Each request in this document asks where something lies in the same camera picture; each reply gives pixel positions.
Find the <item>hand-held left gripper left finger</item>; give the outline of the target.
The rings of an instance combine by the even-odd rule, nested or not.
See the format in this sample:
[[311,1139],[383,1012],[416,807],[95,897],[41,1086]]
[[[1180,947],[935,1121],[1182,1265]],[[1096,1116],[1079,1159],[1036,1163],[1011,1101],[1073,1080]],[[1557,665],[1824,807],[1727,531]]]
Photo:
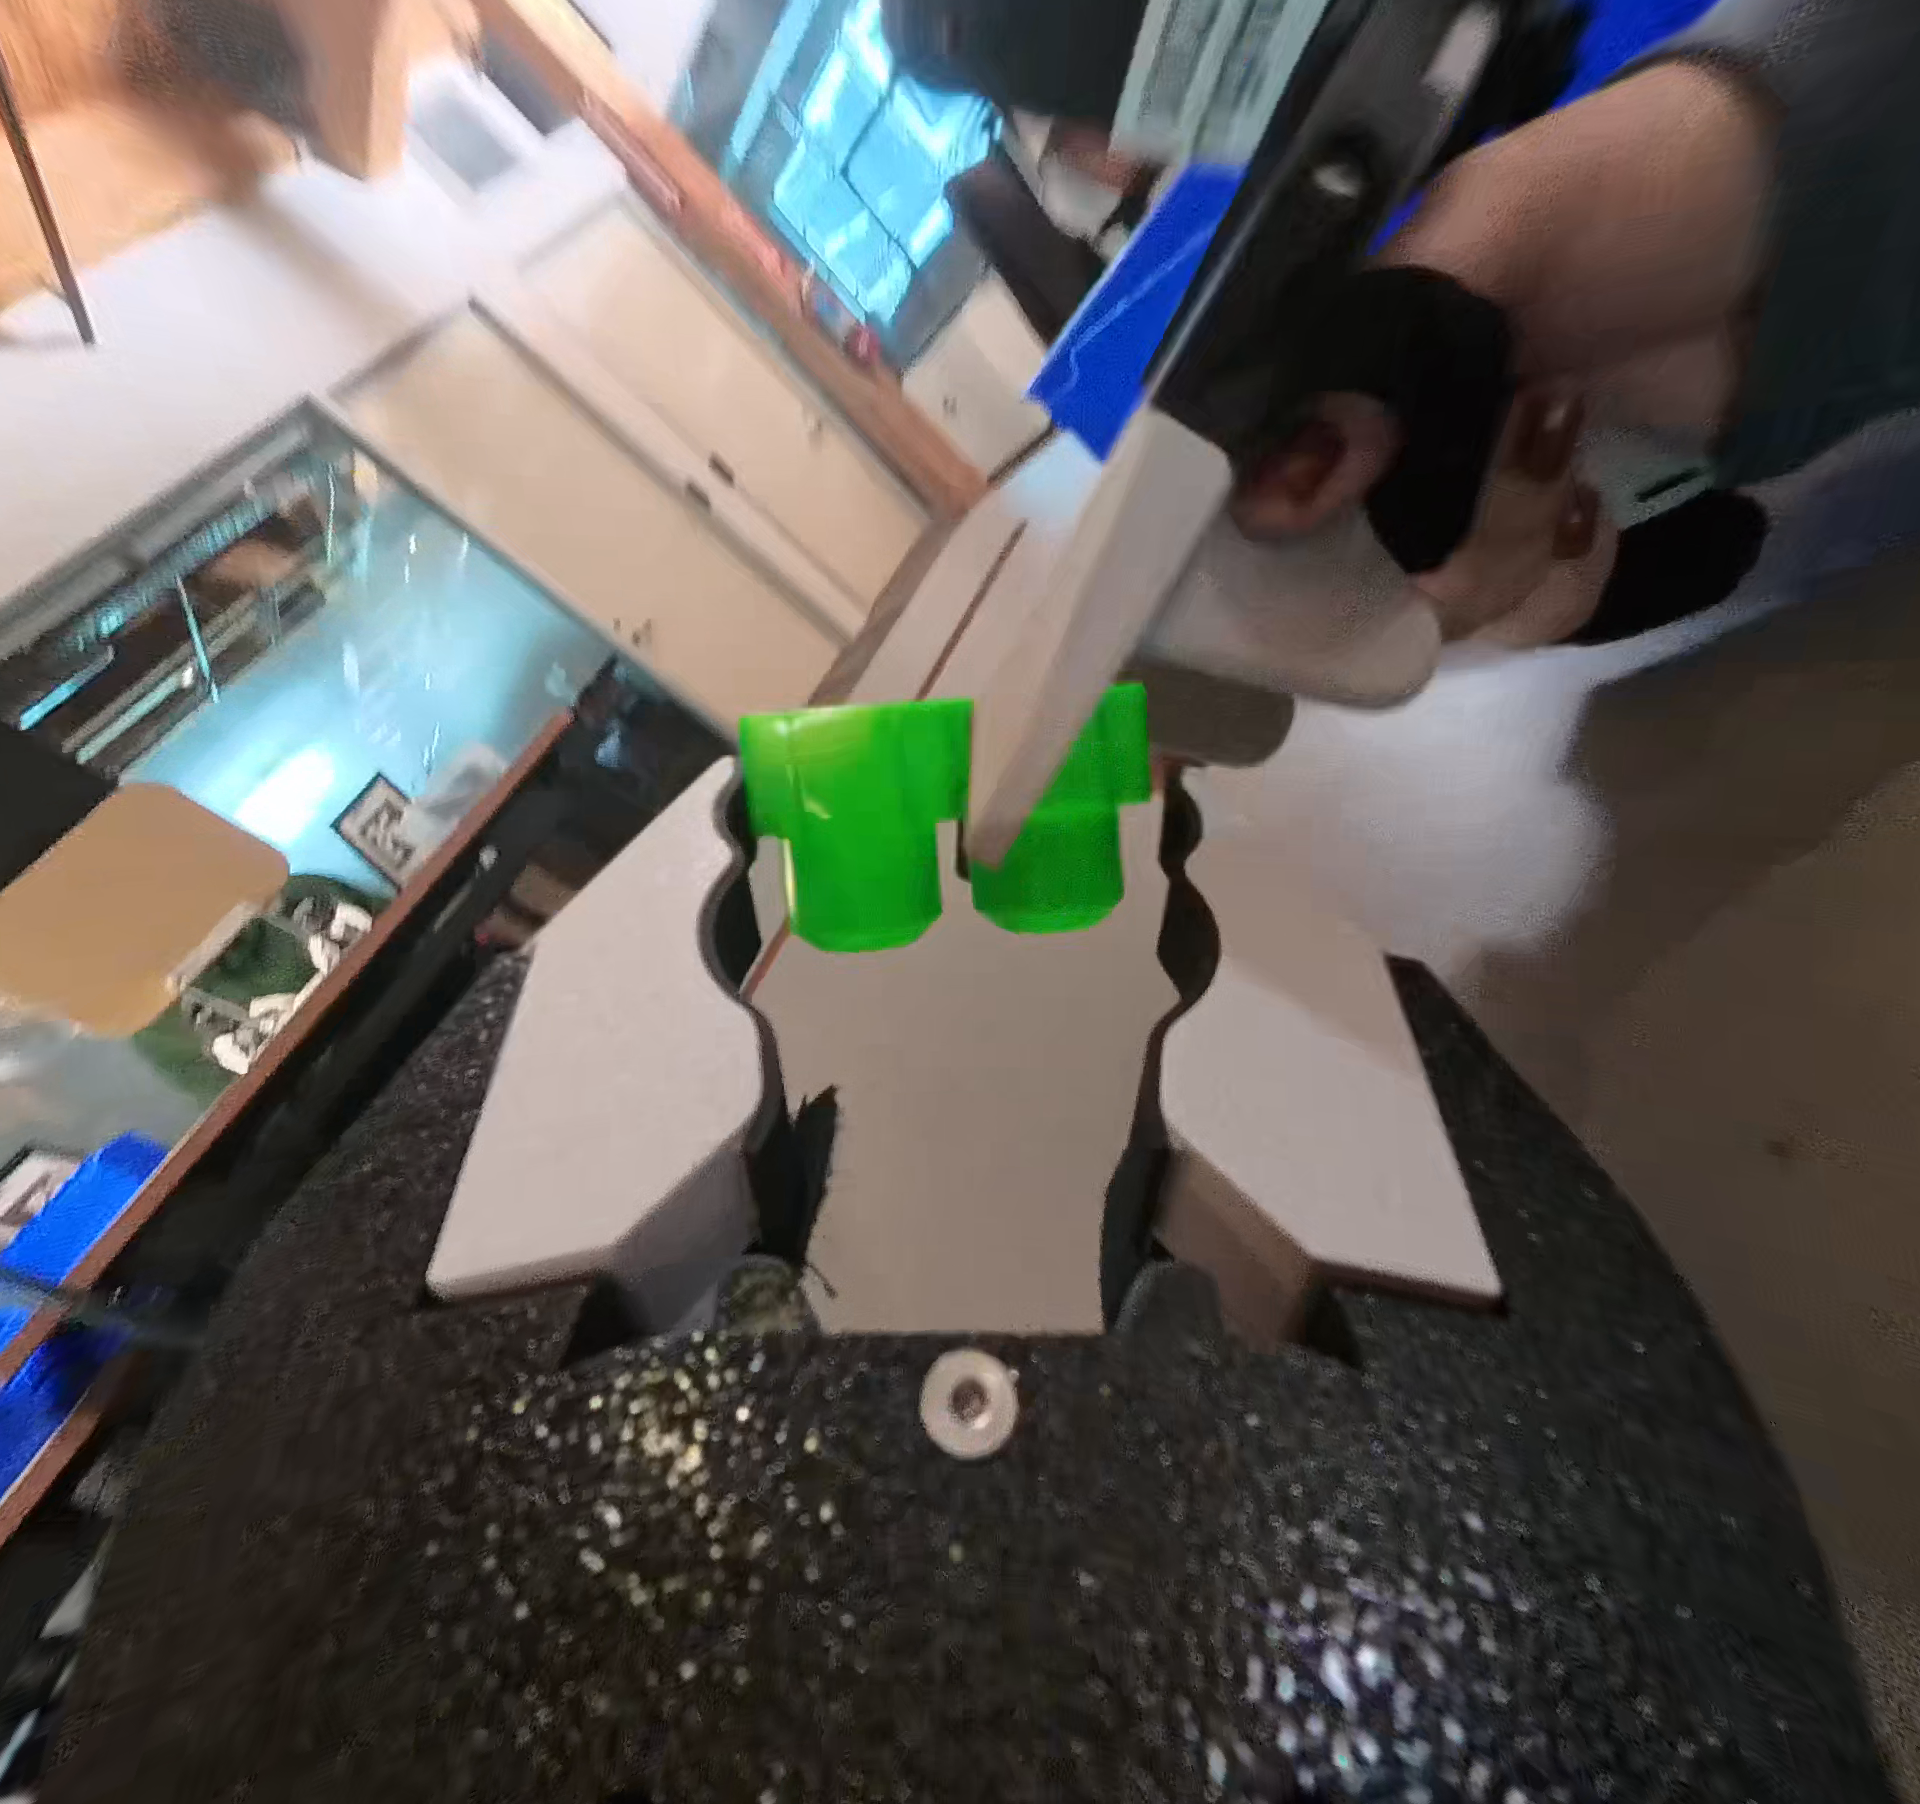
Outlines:
[[445,1305],[607,1284],[696,1329],[758,1233],[780,1062],[744,995],[762,934],[741,772],[718,761],[526,953],[425,1289]]

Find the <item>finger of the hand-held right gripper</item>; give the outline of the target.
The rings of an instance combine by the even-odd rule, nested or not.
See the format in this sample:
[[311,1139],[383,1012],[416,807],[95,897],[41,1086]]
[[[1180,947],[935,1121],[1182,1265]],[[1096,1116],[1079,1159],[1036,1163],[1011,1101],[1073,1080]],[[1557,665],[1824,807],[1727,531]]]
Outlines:
[[1257,768],[1293,724],[1288,692],[1184,665],[1133,665],[1132,680],[1143,690],[1149,751],[1170,768]]
[[972,690],[963,834],[973,868],[996,871],[1011,852],[1232,484],[1211,440],[1155,404],[1132,415],[1011,645]]

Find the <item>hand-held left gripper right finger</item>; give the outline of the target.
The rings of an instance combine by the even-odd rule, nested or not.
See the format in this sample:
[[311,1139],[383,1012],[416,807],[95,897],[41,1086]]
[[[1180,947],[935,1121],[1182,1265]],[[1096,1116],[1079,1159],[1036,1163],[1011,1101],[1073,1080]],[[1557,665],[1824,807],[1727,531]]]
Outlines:
[[1273,1353],[1318,1298],[1497,1315],[1503,1284],[1386,953],[1263,840],[1164,784],[1149,1236]]

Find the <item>large blue plastic bin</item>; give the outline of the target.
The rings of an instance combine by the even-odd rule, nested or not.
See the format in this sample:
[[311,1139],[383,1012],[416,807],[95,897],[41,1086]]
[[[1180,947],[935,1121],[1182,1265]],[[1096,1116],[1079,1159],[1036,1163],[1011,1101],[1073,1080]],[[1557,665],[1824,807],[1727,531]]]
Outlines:
[[[1560,97],[1570,102],[1599,89],[1713,2],[1586,0],[1590,22]],[[1147,364],[1219,228],[1235,178],[1234,166],[1175,174],[1027,386],[1054,427],[1079,438],[1096,459],[1110,454],[1140,407]]]

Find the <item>green toy brick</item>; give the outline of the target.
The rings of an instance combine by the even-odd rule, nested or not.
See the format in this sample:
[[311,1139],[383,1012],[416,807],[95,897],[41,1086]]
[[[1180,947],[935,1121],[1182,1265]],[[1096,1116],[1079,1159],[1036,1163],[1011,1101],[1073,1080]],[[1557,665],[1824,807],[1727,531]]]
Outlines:
[[[973,704],[754,713],[736,729],[746,816],[783,852],[791,934],[830,955],[888,953],[943,915],[939,832],[967,816]],[[965,857],[972,907],[1020,936],[1099,926],[1125,895],[1121,809],[1149,799],[1147,701],[1106,690],[1018,840]]]

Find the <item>person's right forearm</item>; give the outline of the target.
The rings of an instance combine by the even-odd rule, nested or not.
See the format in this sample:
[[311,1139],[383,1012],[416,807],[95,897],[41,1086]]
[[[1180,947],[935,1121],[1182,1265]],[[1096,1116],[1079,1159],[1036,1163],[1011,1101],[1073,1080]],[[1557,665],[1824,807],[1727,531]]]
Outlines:
[[1723,488],[1918,402],[1918,0],[1715,0],[1629,61],[1715,69],[1778,124]]

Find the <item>person's right hand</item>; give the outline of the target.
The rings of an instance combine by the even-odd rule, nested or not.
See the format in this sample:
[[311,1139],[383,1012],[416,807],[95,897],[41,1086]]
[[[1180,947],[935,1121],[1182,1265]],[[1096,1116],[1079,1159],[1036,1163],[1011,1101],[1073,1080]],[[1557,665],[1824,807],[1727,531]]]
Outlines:
[[1664,59],[1478,146],[1371,258],[1444,276],[1510,330],[1479,518],[1413,578],[1444,640],[1570,640],[1620,526],[1577,469],[1603,430],[1704,444],[1744,368],[1779,112],[1730,64]]

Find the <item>wooden edged table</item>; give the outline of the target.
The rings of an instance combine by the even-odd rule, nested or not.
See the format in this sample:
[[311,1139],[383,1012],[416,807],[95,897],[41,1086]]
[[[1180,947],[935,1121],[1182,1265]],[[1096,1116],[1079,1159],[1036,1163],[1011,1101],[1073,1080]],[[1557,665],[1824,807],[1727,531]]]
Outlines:
[[124,1351],[2,1495],[12,1545],[115,1411],[145,1361],[182,1361],[242,1257],[324,1152],[366,1109],[481,965],[481,928],[566,812],[564,768],[590,761],[578,713],[558,713],[481,793],[372,930],[302,1003],[248,1077],[175,1145],[131,1208],[108,1227],[75,1286],[4,1272],[41,1300],[27,1326],[125,1334]]

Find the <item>white cabinet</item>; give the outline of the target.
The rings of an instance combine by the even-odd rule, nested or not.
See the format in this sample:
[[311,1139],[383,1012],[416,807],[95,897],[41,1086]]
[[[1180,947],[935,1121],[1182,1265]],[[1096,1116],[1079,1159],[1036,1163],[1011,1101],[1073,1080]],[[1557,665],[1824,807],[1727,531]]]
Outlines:
[[901,377],[901,390],[988,481],[1050,430],[1030,396],[1046,349],[1013,295],[984,276]]

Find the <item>framed tag sign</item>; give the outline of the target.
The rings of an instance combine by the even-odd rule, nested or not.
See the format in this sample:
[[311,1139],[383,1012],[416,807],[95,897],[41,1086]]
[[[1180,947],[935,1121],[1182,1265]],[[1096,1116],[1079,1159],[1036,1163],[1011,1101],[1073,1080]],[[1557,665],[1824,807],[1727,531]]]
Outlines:
[[414,800],[383,772],[374,772],[332,819],[330,830],[379,881],[399,890],[416,874],[421,845]]

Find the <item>white door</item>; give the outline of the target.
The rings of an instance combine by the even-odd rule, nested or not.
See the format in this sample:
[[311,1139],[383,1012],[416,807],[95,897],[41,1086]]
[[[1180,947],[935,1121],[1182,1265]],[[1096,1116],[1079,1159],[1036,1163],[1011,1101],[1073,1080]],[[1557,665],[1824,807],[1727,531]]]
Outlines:
[[855,622],[926,514],[826,394],[694,267],[607,203],[531,257],[531,303],[845,598]]
[[466,313],[359,378],[347,427],[712,727],[798,710],[840,653],[708,505]]

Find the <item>beige board on stand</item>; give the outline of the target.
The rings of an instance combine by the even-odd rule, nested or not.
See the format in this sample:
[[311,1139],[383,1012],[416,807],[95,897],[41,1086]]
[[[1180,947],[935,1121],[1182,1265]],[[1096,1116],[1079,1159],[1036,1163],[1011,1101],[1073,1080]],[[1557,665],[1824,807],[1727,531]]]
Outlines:
[[122,787],[4,886],[4,1012],[131,1038],[288,878],[271,842],[179,790]]

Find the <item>small blue bin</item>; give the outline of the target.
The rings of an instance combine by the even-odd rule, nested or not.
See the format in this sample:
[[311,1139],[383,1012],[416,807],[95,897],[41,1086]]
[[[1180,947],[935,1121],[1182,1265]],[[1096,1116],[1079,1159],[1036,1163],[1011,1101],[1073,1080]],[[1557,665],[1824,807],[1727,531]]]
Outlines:
[[[4,1247],[4,1272],[38,1286],[77,1286],[85,1255],[127,1214],[168,1160],[144,1135],[122,1135],[73,1168],[57,1193]],[[41,1298],[4,1289],[4,1358],[18,1354],[2,1384],[2,1492],[10,1495],[54,1442],[127,1344],[127,1334],[85,1322],[57,1322],[29,1342]]]

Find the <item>wooden post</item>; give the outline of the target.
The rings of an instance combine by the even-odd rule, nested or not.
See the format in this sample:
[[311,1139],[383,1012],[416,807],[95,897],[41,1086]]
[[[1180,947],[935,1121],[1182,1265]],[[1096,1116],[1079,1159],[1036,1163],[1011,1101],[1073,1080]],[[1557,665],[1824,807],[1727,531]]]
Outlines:
[[926,514],[953,526],[988,493],[852,320],[619,71],[566,0],[468,0],[536,85],[611,155],[669,238],[768,334]]

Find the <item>wall vent grille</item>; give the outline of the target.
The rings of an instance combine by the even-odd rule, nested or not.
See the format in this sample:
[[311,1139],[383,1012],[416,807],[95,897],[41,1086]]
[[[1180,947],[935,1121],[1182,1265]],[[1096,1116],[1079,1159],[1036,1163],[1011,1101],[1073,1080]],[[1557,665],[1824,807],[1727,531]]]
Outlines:
[[406,150],[449,194],[481,197],[527,160],[526,131],[468,64],[445,59],[416,69],[406,97]]

